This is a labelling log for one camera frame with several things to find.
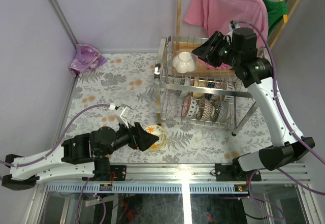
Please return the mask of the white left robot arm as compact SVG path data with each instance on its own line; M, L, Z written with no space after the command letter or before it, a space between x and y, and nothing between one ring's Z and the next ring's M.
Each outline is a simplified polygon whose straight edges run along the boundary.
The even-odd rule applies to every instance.
M1 185L10 190L25 190L53 180L111 181L115 173L108 155L123 146L145 151L159 141L159 136L135 125L121 124L117 131L104 126L97 131L65 140L54 151L29 157L6 156L10 172Z

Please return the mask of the green circle patterned bowl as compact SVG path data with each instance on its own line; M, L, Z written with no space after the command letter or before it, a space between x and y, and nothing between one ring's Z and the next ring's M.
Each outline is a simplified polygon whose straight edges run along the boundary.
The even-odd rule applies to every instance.
M181 78L178 85L181 85L181 89L176 91L176 96L180 98L188 96L190 92L186 88L191 85L191 80L188 77Z

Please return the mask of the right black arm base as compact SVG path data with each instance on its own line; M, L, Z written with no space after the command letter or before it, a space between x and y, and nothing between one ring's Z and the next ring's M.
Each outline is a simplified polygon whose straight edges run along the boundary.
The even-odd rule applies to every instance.
M253 170L244 171L238 164L215 164L215 173L216 181L219 182L247 182L250 179Z

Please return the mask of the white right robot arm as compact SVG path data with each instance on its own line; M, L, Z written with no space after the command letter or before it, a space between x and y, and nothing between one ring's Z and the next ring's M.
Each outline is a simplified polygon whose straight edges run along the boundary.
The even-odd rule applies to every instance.
M297 127L275 84L271 63L257 56L256 33L247 27L233 30L231 41L216 31L192 53L205 63L218 67L227 64L252 95L268 126L272 146L233 160L232 176L244 180L250 171L275 170L301 159L315 146L311 137L304 137Z

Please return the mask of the yellow rimmed floral bowl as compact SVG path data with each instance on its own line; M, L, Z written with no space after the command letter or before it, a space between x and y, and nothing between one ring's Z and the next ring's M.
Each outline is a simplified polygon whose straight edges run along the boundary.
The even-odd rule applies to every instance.
M161 125L147 126L145 131L159 137L159 140L149 147L150 151L158 151L166 145L168 136L166 130Z

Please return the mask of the black white patterned bowl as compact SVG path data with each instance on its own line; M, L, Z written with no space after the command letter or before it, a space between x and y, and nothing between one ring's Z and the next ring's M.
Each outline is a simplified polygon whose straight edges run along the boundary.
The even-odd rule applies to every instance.
M230 115L230 106L228 102L219 99L213 101L214 113L211 116L212 122L224 122Z

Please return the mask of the steel two-tier dish rack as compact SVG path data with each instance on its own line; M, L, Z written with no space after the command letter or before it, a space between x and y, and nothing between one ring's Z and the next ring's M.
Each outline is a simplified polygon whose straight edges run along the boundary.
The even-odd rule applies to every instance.
M249 110L243 115L242 118L238 117L239 112L239 99L251 98L251 94L244 88L242 82L236 77L190 77L188 75L178 73L172 66L174 56L173 49L170 46L173 41L178 38L169 36L163 37L160 40L157 60L154 68L154 93L156 101L156 123L175 123L175 124L192 124L205 126L209 128L219 128L231 131L233 136L236 136L239 131L244 127L250 117L258 108L256 103L253 103ZM219 99L226 100L230 106L230 115L224 122L212 122L209 120L197 120L193 118L182 118L181 110L184 98L176 96L176 91L181 89L178 82L181 78L188 77L191 80L191 85L186 88L192 96L193 92L203 92L204 94L217 94ZM203 88L195 87L193 85L195 80L209 82L219 82L220 89L216 88Z

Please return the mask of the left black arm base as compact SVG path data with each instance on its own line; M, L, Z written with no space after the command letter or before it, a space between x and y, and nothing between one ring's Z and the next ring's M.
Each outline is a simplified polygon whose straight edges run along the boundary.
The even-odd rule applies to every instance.
M109 167L100 167L94 170L92 177L82 177L82 180L89 179L90 181L125 181L126 180L126 165L113 165Z

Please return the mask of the blue triangle patterned bowl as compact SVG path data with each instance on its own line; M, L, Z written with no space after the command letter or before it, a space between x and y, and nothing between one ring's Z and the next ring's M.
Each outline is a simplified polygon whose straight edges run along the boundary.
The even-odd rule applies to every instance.
M217 82L209 82L207 84L207 87L208 88L216 88L216 89L220 89L220 83L217 81ZM207 100L215 100L215 99L218 99L219 98L219 95L217 94L210 94L210 93L206 93L205 94L205 98Z

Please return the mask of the tan yellow bowl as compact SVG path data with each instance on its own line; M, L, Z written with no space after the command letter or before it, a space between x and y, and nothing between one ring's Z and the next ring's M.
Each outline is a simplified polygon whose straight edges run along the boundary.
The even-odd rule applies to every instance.
M195 87L203 87L203 88L206 88L207 87L207 83L204 82L204 81L199 81L199 80L195 80L193 85ZM203 97L205 94L203 92L193 92L192 93L192 96L195 98L195 99L199 99L201 97Z

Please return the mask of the scalloped green orange bowl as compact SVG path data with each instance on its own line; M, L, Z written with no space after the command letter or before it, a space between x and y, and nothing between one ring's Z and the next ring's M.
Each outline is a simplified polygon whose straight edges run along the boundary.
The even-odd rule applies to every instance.
M183 51L173 58L172 66L181 74L193 72L197 69L197 58L192 53Z

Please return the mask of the brown lattice patterned bowl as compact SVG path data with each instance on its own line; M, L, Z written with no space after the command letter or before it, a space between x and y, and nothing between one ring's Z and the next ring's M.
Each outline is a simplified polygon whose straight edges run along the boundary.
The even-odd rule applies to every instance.
M214 113L214 106L211 101L202 98L199 101L199 110L196 114L197 120L209 120Z

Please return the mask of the red patterned bowl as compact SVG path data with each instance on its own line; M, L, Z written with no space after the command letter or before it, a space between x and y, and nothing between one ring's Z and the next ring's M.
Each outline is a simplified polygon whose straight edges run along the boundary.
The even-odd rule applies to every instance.
M181 117L182 118L193 118L197 111L199 109L197 100L192 97L191 95L188 95L183 102L182 105L182 112L181 112Z

